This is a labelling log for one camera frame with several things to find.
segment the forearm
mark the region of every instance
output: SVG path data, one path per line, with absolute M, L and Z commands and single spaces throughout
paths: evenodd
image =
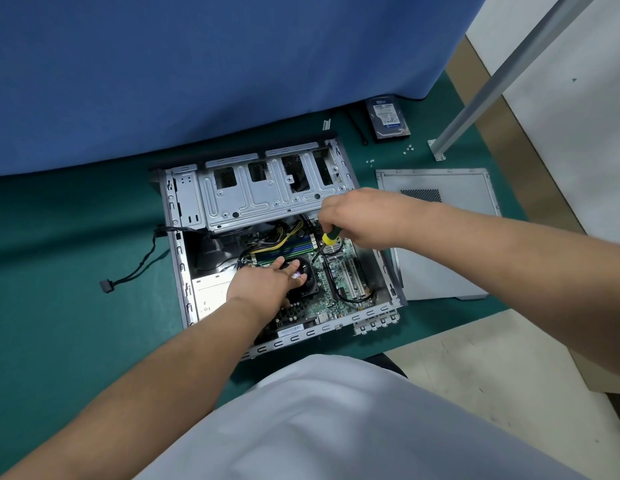
M 403 246 L 465 276 L 620 374 L 620 245 L 416 203 Z
M 179 333 L 97 396 L 6 478 L 128 479 L 213 408 L 258 334 L 239 300 Z

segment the green mat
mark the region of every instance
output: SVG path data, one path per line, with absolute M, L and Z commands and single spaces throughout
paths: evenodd
M 434 161 L 426 141 L 461 108 L 443 75 L 425 100 L 402 100 L 410 139 L 374 144 L 363 112 L 354 117 L 369 146 L 342 111 L 332 116 L 332 128 L 343 138 L 362 186 L 376 186 L 376 168 L 485 167 L 503 216 L 525 219 L 474 127 L 445 162 Z M 107 295 L 98 286 L 133 270 L 150 249 L 154 226 L 163 222 L 146 169 L 170 155 L 317 132 L 329 115 L 306 114 L 188 147 L 0 178 L 0 473 L 181 330 L 166 240 L 158 241 L 154 255 L 162 258 L 137 280 Z M 408 144 L 415 151 L 404 155 Z M 219 403 L 308 354 L 365 358 L 504 309 L 495 298 L 410 303 L 394 326 L 356 338 L 348 327 L 240 363 Z

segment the floor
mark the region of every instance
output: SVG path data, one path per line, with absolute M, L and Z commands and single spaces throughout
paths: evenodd
M 620 423 L 567 348 L 513 310 L 387 352 L 410 381 L 592 480 L 620 479 Z

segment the screwdriver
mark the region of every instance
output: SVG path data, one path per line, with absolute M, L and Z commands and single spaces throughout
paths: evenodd
M 339 226 L 334 226 L 330 232 L 323 233 L 323 237 L 322 237 L 323 243 L 319 246 L 319 250 L 317 250 L 316 253 L 314 254 L 312 258 L 312 262 L 316 261 L 316 258 L 319 257 L 319 254 L 321 254 L 321 251 L 323 250 L 325 246 L 333 246 L 334 244 L 337 243 L 337 239 L 340 233 L 341 233 L 341 228 Z

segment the white wall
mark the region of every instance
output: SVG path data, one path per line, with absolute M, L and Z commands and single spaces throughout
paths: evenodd
M 467 36 L 494 73 L 557 0 L 487 0 Z M 504 94 L 587 233 L 620 242 L 620 0 L 595 0 Z

